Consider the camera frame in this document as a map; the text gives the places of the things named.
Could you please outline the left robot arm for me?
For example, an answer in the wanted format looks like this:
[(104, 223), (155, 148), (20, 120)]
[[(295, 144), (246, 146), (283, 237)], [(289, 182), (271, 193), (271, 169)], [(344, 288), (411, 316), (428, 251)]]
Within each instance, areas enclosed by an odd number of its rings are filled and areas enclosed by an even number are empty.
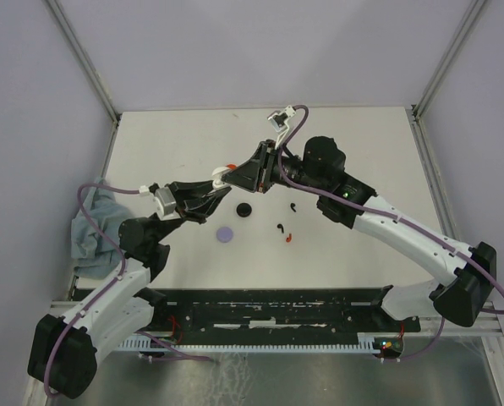
[(230, 190), (221, 180), (127, 190), (151, 197), (156, 210), (123, 221), (117, 240), (100, 233), (117, 251), (119, 266), (73, 308), (44, 315), (36, 325), (27, 373), (48, 398), (77, 398), (120, 343), (145, 326), (167, 324), (167, 299), (149, 287), (167, 264), (170, 248), (162, 240), (185, 222), (205, 223)]

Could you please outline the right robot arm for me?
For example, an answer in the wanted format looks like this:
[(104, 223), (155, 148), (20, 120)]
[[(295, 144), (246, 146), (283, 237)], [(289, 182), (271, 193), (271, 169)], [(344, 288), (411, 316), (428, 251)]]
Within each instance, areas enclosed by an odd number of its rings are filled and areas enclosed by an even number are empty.
[(223, 183), (251, 193), (274, 184), (317, 195), (317, 208), (334, 223), (378, 239), (427, 271), (431, 279), (383, 288), (370, 308), (370, 323), (388, 331), (412, 316), (440, 315), (471, 327), (483, 311), (496, 279), (496, 251), (472, 247), (406, 217), (369, 185), (346, 173), (345, 154), (334, 139), (309, 139), (302, 157), (287, 157), (272, 140), (260, 142), (245, 163), (221, 175)]

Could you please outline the purple earbud charging case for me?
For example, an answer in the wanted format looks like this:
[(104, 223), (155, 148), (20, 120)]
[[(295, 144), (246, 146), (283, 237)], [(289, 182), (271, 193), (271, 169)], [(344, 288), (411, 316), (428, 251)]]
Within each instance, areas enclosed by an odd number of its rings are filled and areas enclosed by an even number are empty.
[(230, 227), (220, 227), (216, 231), (216, 239), (223, 244), (230, 242), (233, 235), (233, 230)]

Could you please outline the white earbud charging case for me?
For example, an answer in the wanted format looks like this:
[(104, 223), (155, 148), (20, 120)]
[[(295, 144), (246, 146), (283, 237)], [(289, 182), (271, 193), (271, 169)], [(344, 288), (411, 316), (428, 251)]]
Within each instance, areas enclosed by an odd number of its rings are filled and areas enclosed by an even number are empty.
[(217, 167), (213, 170), (211, 174), (212, 178), (212, 188), (214, 190), (220, 190), (220, 189), (225, 189), (226, 187), (229, 187), (229, 184), (224, 182), (222, 180), (222, 176), (230, 173), (232, 169), (229, 166), (223, 166), (223, 167)]

